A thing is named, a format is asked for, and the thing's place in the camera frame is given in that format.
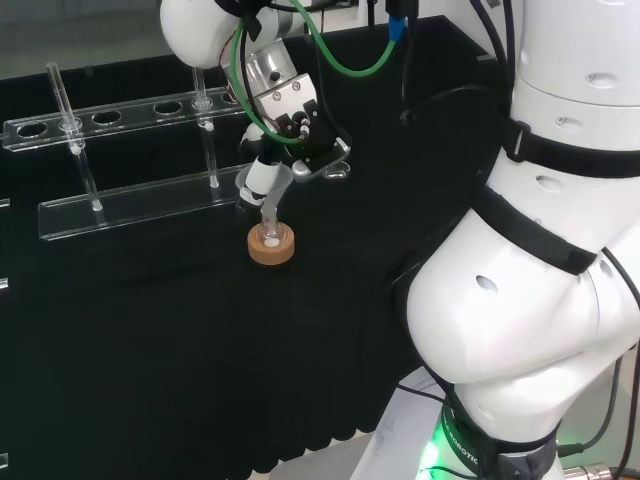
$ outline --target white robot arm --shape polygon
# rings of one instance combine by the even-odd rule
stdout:
[[[239,18],[227,13],[215,0],[163,0],[162,29],[173,52],[184,63],[197,68],[221,65],[231,78],[231,48],[225,47],[239,23]],[[286,47],[280,38],[290,32],[302,31],[300,15],[272,8],[262,8],[256,15],[261,26],[254,41],[247,39],[246,61],[248,84],[240,85],[238,93],[255,97],[255,104],[267,127],[276,132],[280,127],[298,131],[307,137],[304,147],[288,147],[286,155],[293,163],[298,181],[306,181],[329,165],[349,154],[349,141],[341,138],[324,116],[308,74],[298,75]],[[241,77],[240,62],[236,74]],[[255,159],[240,196],[253,205],[261,205],[271,191],[282,160],[281,149],[266,148],[262,131],[252,124],[245,133],[242,147]]]
[[[407,319],[426,364],[454,385],[457,407],[500,456],[493,473],[560,480],[562,416],[640,338],[636,300],[600,253],[609,246],[640,284],[640,0],[524,6],[515,137],[478,204],[414,279]],[[249,48],[258,53],[288,31],[283,22],[300,21],[267,8],[258,18]],[[165,36],[192,66],[215,65],[237,21],[214,0],[163,0]],[[293,72],[273,86],[256,82],[262,114],[293,116],[316,99],[308,76]],[[270,166],[256,161],[244,198],[268,193]],[[478,446],[460,436],[449,445],[446,466],[477,475]]]

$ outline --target black tablecloth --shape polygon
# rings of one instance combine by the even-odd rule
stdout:
[[[375,61],[384,27],[327,35],[352,68]],[[287,41],[315,78],[308,39]],[[415,99],[491,83],[494,66],[443,18],[420,22]],[[326,66],[328,102],[353,136],[351,178],[293,185],[280,217],[296,232],[280,269],[246,253],[233,206],[55,242],[37,204],[82,193],[66,147],[0,152],[0,453],[31,479],[243,479],[278,459],[375,428],[417,358],[391,306],[407,255],[437,245],[495,158],[497,112],[468,93],[400,125],[401,52],[372,78]],[[76,108],[189,90],[172,57],[65,72]],[[219,80],[208,73],[209,84]],[[0,121],[55,110],[46,78],[0,82]],[[237,162],[248,120],[216,125]],[[203,169],[197,127],[92,140],[98,187]]]

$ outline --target green cable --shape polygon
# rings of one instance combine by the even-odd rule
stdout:
[[[309,13],[307,12],[307,10],[300,4],[298,0],[290,0],[290,2],[291,2],[291,5],[293,5],[295,9],[298,10],[298,13],[302,15],[302,18],[304,19],[306,24],[309,26],[309,30],[311,30],[311,34],[313,35],[314,40],[318,44],[318,47],[320,47],[320,51],[322,51],[322,54],[324,55],[324,57],[327,59],[329,64],[340,73],[347,75],[349,77],[355,77],[355,78],[368,77],[369,75],[373,75],[378,70],[380,70],[380,67],[382,67],[387,62],[387,60],[389,60],[389,57],[391,56],[391,52],[393,51],[393,48],[396,45],[396,42],[394,42],[393,40],[389,40],[389,43],[387,44],[387,48],[385,49],[380,59],[373,66],[369,68],[365,68],[364,70],[351,70],[350,68],[347,68],[341,65],[340,62],[338,62],[338,60],[336,60],[336,58],[331,54],[331,52],[329,51],[329,48],[324,43],[324,40],[322,39],[322,35],[320,35],[320,32],[316,28],[316,25],[313,23],[313,20],[309,16]]]
[[[231,44],[231,86],[233,87],[233,91],[242,105],[244,111],[249,115],[249,118],[253,123],[255,123],[260,130],[266,133],[268,136],[273,138],[274,140],[284,143],[285,145],[296,145],[302,142],[299,138],[287,138],[278,135],[271,131],[269,127],[267,127],[262,120],[260,120],[251,110],[251,106],[247,99],[244,96],[244,92],[242,87],[240,86],[240,81],[238,80],[238,71],[236,70],[236,58],[238,57],[238,43],[240,42],[240,36],[242,35],[242,29],[244,28],[242,22],[238,24],[238,28],[236,28],[236,33],[233,36],[233,43]]]

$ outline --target glass test tube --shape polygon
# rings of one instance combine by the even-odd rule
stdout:
[[[62,115],[62,123],[60,128],[67,136],[69,150],[76,159],[78,165],[78,171],[82,177],[82,183],[91,202],[91,208],[94,211],[99,212],[102,210],[102,203],[98,196],[98,190],[96,188],[96,182],[93,179],[91,173],[91,167],[87,160],[87,154],[85,153],[85,147],[87,146],[82,133],[80,132],[80,126],[73,115],[71,104],[69,103],[69,97],[67,97],[67,91],[62,83],[62,77],[60,75],[60,69],[55,62],[47,63],[47,73],[49,74],[49,81],[51,82],[51,88],[58,104],[58,109]]]
[[[193,108],[202,113],[210,112],[213,106],[213,100],[207,96],[207,87],[204,83],[204,71],[201,68],[193,69],[193,84],[196,90],[196,98],[193,101]],[[198,117],[198,126],[200,127],[204,158],[207,162],[209,184],[211,185],[211,188],[218,188],[220,186],[220,182],[218,181],[218,166],[213,138],[215,133],[211,116],[200,115]]]

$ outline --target clear acrylic rack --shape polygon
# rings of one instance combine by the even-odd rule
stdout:
[[[68,238],[237,201],[235,179],[245,165],[217,168],[212,120],[244,112],[231,100],[226,89],[206,89],[201,70],[193,70],[194,92],[76,111],[71,109],[58,66],[47,64],[47,72],[59,112],[5,122],[3,147],[21,152],[66,143],[86,193],[41,203],[38,206],[40,238]],[[200,127],[202,173],[114,190],[96,190],[85,152],[87,140],[185,122],[197,122]]]

